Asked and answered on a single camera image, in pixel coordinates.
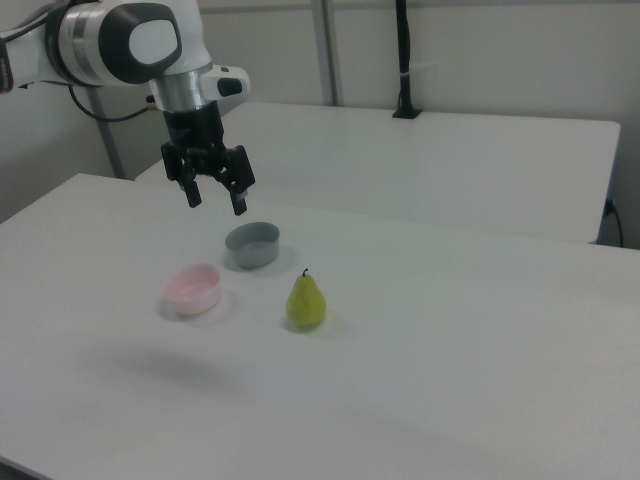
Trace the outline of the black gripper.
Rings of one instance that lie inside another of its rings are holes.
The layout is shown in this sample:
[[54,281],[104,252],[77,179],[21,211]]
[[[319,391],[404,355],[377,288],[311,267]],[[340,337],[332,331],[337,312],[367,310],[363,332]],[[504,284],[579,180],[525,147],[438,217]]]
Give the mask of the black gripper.
[[189,206],[195,208],[202,202],[195,180],[197,173],[214,176],[229,192],[234,214],[244,214],[255,176],[242,145],[231,149],[224,146],[218,103],[190,111],[164,112],[163,118],[170,138],[161,146],[166,176],[178,183]]

